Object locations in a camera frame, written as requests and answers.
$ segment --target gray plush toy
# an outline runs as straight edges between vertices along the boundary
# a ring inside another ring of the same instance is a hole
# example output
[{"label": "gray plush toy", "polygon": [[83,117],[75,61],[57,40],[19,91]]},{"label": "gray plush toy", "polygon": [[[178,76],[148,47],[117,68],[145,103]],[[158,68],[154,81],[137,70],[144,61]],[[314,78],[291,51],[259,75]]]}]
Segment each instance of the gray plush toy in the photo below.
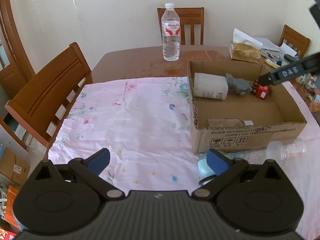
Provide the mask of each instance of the gray plush toy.
[{"label": "gray plush toy", "polygon": [[235,79],[231,74],[226,74],[228,88],[234,89],[237,95],[244,96],[247,91],[251,92],[252,87],[248,80],[237,78]]}]

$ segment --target red and white label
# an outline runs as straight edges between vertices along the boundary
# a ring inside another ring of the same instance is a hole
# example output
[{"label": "red and white label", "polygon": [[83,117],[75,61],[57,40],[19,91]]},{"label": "red and white label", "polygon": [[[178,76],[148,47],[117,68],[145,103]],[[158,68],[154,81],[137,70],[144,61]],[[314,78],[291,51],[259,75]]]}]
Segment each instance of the red and white label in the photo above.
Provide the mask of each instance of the red and white label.
[{"label": "red and white label", "polygon": [[167,21],[162,23],[162,29],[165,36],[180,35],[180,22]]}]

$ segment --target door glass pane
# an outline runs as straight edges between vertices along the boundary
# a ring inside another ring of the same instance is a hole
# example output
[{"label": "door glass pane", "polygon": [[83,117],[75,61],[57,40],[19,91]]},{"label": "door glass pane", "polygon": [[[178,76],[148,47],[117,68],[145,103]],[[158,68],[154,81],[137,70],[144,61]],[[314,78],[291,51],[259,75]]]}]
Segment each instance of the door glass pane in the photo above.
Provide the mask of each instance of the door glass pane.
[{"label": "door glass pane", "polygon": [[8,57],[7,57],[6,53],[4,52],[3,45],[0,46],[0,59],[2,61],[1,63],[4,64],[4,67],[10,64]]}]

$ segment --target ribbed black surface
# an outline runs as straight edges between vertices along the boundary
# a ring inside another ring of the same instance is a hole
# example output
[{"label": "ribbed black surface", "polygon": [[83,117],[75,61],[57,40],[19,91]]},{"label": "ribbed black surface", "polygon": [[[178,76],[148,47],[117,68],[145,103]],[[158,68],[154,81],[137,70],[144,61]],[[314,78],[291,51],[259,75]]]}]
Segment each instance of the ribbed black surface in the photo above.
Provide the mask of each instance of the ribbed black surface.
[{"label": "ribbed black surface", "polygon": [[[109,202],[91,224],[63,236],[23,232],[16,240],[233,240],[260,239],[224,223],[208,202],[191,199],[186,191],[132,191]],[[295,233],[261,239],[301,239]]]}]

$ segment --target wooden chair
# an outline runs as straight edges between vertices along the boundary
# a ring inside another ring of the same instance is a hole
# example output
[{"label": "wooden chair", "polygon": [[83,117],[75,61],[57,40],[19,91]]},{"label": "wooden chair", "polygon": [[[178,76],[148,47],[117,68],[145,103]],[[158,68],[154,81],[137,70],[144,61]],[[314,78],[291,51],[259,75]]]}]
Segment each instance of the wooden chair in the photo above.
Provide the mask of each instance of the wooden chair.
[{"label": "wooden chair", "polygon": [[[203,32],[204,32],[204,8],[175,8],[176,13],[180,17],[180,28],[181,28],[181,45],[186,44],[186,37],[184,32],[184,26],[190,25],[190,44],[195,44],[195,24],[200,24],[200,44],[203,45]],[[165,12],[164,8],[158,8],[158,17],[160,32],[162,38],[162,24],[161,17]]]},{"label": "wooden chair", "polygon": [[303,58],[308,50],[310,39],[306,38],[302,34],[298,33],[294,29],[290,28],[288,25],[284,25],[281,38],[279,41],[279,46],[285,40],[285,44],[294,49],[297,52],[299,58]]},{"label": "wooden chair", "polygon": [[[79,82],[85,78],[81,87]],[[52,122],[56,127],[63,122],[56,116],[63,105],[71,108],[76,96],[85,84],[92,83],[91,70],[78,44],[55,57],[39,71],[12,99],[5,108],[36,140],[48,147],[51,136],[47,129]],[[74,91],[70,103],[67,96]]]}]

